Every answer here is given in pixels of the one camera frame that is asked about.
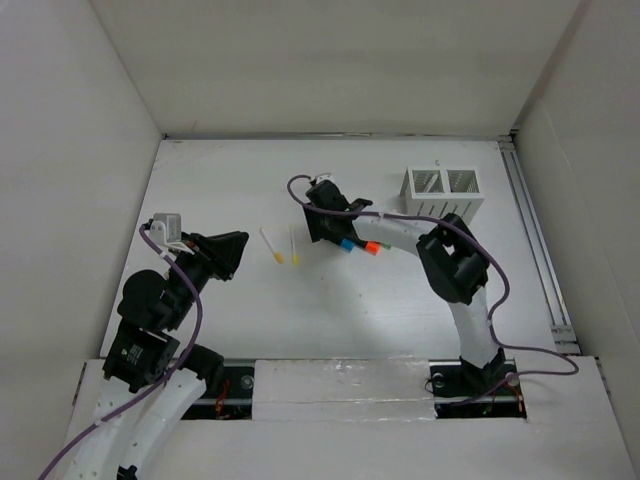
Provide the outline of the white pen pale yellow cap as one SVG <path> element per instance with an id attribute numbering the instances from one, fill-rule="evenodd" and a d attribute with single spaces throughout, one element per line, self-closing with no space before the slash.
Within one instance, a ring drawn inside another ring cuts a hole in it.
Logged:
<path id="1" fill-rule="evenodd" d="M 432 175 L 429 180 L 427 181 L 423 192 L 424 193 L 429 193 L 432 192 L 433 189 L 436 187 L 437 182 L 439 181 L 439 174 L 435 173 L 434 175 Z"/>

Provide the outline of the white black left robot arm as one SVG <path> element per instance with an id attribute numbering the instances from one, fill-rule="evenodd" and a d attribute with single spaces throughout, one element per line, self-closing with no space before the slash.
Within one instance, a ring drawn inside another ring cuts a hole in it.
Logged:
<path id="1" fill-rule="evenodd" d="M 145 478 L 189 407 L 222 387 L 223 357 L 195 341 L 182 346 L 171 333 L 191 310 L 203 320 L 202 290 L 212 279 L 234 277 L 249 235 L 181 233 L 159 241 L 151 235 L 159 227 L 144 225 L 142 236 L 169 269 L 138 271 L 123 286 L 93 424 L 79 437 L 68 479 Z"/>

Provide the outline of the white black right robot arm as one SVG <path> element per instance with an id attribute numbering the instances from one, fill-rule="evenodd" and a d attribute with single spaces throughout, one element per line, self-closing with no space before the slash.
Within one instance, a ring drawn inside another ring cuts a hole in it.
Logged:
<path id="1" fill-rule="evenodd" d="M 370 200 L 348 201 L 329 175 L 309 184 L 301 206 L 311 240 L 345 249 L 385 245 L 416 256 L 431 290 L 448 304 L 453 316 L 467 394 L 483 394 L 494 387 L 505 355 L 490 328 L 486 295 L 490 262 L 464 220 L 454 213 L 425 220 L 378 213 Z"/>

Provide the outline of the black highlighter blue cap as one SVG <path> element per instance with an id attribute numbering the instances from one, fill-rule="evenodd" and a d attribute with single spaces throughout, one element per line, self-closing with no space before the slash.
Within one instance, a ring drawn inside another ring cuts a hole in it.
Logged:
<path id="1" fill-rule="evenodd" d="M 355 243 L 348 238 L 344 238 L 340 243 L 340 247 L 347 252 L 351 252 L 355 248 Z"/>

